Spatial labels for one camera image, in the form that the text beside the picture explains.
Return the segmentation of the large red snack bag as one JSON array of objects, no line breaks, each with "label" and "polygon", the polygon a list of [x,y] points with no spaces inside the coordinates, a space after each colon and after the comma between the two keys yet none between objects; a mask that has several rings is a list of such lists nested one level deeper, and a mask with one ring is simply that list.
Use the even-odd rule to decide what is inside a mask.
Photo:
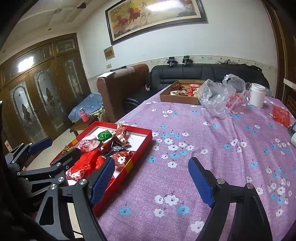
[{"label": "large red snack bag", "polygon": [[105,158],[98,148],[84,152],[80,159],[66,172],[66,178],[77,182],[83,178],[87,179],[93,171],[98,170],[103,165],[104,161]]}]

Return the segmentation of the white red snack packet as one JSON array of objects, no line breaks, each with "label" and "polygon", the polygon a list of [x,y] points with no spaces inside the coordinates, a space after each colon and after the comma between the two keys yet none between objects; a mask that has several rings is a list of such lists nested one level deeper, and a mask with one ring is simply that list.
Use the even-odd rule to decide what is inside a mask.
[{"label": "white red snack packet", "polygon": [[77,146],[81,152],[91,152],[94,149],[101,147],[103,145],[103,142],[100,141],[98,138],[92,138],[88,140],[81,140]]}]

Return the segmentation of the dark chocolate snack packet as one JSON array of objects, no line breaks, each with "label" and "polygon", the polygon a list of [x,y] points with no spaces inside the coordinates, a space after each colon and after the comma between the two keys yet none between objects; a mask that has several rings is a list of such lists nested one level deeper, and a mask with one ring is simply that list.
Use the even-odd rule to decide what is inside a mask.
[{"label": "dark chocolate snack packet", "polygon": [[109,155],[113,155],[114,153],[120,152],[120,151],[124,151],[126,150],[127,147],[122,145],[121,143],[118,143],[116,141],[113,141],[111,144],[111,148],[109,150]]}]

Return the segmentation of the green candy wrapper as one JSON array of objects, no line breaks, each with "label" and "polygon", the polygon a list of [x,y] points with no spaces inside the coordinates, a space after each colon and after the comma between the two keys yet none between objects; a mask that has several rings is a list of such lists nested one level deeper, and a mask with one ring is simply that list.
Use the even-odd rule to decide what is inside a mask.
[{"label": "green candy wrapper", "polygon": [[101,142],[104,142],[110,138],[112,138],[113,135],[112,133],[109,131],[109,130],[105,130],[103,132],[100,132],[98,135],[97,135],[97,139]]}]

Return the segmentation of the red shallow gift box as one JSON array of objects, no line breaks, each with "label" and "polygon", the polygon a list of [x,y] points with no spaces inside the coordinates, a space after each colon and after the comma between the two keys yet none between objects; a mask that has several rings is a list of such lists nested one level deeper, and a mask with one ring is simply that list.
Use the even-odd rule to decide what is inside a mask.
[{"label": "red shallow gift box", "polygon": [[[51,162],[51,165],[58,160],[61,156],[77,148],[81,140],[88,140],[97,138],[100,132],[109,130],[113,137],[104,141],[101,147],[98,147],[105,159],[112,158],[115,161],[115,170],[109,181],[107,189],[104,193],[103,199],[99,204],[93,207],[95,215],[99,215],[103,206],[107,204],[112,195],[116,192],[119,186],[122,184],[128,173],[133,166],[145,152],[145,149],[149,146],[152,140],[152,131],[145,128],[138,128],[134,126],[125,126],[115,123],[106,123],[95,121],[88,128],[86,128],[81,134],[79,134],[70,144],[68,144],[63,151],[59,153]],[[121,143],[126,146],[127,149],[109,155],[109,150],[113,141]],[[74,180],[68,180],[69,184],[73,185],[77,183]]]}]

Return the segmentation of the small wooden stool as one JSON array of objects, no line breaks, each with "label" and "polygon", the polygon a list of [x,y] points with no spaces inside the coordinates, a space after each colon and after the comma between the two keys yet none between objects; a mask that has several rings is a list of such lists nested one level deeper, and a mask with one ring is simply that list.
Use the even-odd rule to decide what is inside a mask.
[{"label": "small wooden stool", "polygon": [[90,126],[95,121],[98,121],[98,116],[96,115],[90,116],[87,122],[84,122],[82,119],[80,119],[79,121],[74,123],[73,126],[71,126],[70,132],[74,133],[74,135],[77,137],[79,135],[78,131],[85,130],[88,126]]}]

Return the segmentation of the wooden glass-door cabinet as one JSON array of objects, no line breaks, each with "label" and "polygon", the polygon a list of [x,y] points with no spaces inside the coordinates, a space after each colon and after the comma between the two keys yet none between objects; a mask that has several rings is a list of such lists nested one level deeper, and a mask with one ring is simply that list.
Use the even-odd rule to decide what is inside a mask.
[{"label": "wooden glass-door cabinet", "polygon": [[3,141],[59,137],[71,110],[90,94],[76,33],[34,44],[1,64]]}]

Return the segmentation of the pink water bottle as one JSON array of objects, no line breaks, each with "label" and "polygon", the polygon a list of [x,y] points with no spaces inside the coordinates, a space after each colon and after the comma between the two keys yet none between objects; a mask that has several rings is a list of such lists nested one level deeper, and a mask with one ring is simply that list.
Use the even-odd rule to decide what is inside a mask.
[{"label": "pink water bottle", "polygon": [[89,121],[89,116],[84,110],[84,108],[79,108],[81,119],[86,123]]}]

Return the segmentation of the purple floral tablecloth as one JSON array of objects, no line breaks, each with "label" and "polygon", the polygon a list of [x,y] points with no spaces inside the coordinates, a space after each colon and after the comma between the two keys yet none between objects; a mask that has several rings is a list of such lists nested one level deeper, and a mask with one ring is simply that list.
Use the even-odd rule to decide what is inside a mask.
[{"label": "purple floral tablecloth", "polygon": [[119,122],[152,131],[152,142],[98,222],[108,240],[195,240],[210,207],[199,196],[188,161],[196,157],[215,177],[254,185],[274,240],[295,221],[295,148],[287,129],[246,100],[222,118],[202,105],[162,102],[156,94]]}]

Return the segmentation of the blue cloth pile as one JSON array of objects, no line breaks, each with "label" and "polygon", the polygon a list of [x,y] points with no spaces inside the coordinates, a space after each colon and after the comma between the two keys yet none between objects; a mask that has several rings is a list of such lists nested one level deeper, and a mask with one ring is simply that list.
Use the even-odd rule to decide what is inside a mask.
[{"label": "blue cloth pile", "polygon": [[103,100],[99,92],[89,94],[82,102],[75,106],[69,113],[68,119],[73,123],[81,119],[80,109],[83,108],[85,112],[90,115],[99,110],[102,106]]}]

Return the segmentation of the red packet on table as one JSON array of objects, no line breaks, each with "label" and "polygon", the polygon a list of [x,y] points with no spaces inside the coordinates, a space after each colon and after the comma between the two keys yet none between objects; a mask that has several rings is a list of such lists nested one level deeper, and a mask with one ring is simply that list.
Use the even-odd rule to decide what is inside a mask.
[{"label": "red packet on table", "polygon": [[272,106],[272,115],[273,119],[286,128],[290,126],[290,113],[286,111],[284,108],[281,108],[280,106],[273,105]]}]

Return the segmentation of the clear plastic bag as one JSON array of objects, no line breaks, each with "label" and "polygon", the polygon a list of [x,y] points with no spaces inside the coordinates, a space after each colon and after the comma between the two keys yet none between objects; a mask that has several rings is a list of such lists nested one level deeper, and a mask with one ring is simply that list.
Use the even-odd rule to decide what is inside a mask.
[{"label": "clear plastic bag", "polygon": [[215,117],[225,116],[245,97],[245,81],[233,74],[225,75],[221,83],[208,79],[197,91],[200,104]]}]

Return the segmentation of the white plastic cup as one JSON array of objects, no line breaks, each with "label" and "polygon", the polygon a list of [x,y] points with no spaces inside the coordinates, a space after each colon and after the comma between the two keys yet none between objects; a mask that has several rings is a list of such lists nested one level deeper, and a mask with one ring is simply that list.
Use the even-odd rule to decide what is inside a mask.
[{"label": "white plastic cup", "polygon": [[257,108],[263,108],[266,88],[258,83],[246,83],[246,87],[250,91],[249,104]]}]

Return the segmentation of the black leather sofa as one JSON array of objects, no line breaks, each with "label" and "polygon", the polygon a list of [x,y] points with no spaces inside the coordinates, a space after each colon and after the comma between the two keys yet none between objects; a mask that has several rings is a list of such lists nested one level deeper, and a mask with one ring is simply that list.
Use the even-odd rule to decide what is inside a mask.
[{"label": "black leather sofa", "polygon": [[122,105],[125,112],[130,112],[143,101],[149,99],[165,87],[177,80],[213,80],[222,82],[224,76],[234,74],[246,83],[257,83],[269,88],[269,82],[264,77],[262,69],[246,64],[192,64],[185,66],[177,64],[173,67],[157,65],[149,72],[146,84],[123,99]]}]

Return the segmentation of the brown cardboard snack tray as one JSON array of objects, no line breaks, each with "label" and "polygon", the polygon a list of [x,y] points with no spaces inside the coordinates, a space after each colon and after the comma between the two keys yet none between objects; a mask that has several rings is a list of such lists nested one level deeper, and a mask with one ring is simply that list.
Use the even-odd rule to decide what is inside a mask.
[{"label": "brown cardboard snack tray", "polygon": [[168,86],[159,97],[162,102],[200,105],[197,92],[204,80],[177,80]]}]

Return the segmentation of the framed horse painting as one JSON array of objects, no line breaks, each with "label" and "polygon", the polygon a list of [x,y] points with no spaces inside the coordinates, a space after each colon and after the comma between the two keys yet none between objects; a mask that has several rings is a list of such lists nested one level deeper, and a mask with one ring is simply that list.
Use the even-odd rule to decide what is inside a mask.
[{"label": "framed horse painting", "polygon": [[160,28],[207,23],[201,1],[119,1],[105,15],[112,45]]}]

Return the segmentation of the small framed wall certificate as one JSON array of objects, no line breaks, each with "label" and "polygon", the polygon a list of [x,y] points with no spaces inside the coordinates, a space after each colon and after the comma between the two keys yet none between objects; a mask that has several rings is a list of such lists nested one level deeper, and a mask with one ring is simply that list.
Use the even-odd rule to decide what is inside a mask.
[{"label": "small framed wall certificate", "polygon": [[106,61],[115,57],[114,50],[113,50],[112,46],[104,49],[103,52],[104,52],[104,56],[105,56]]}]

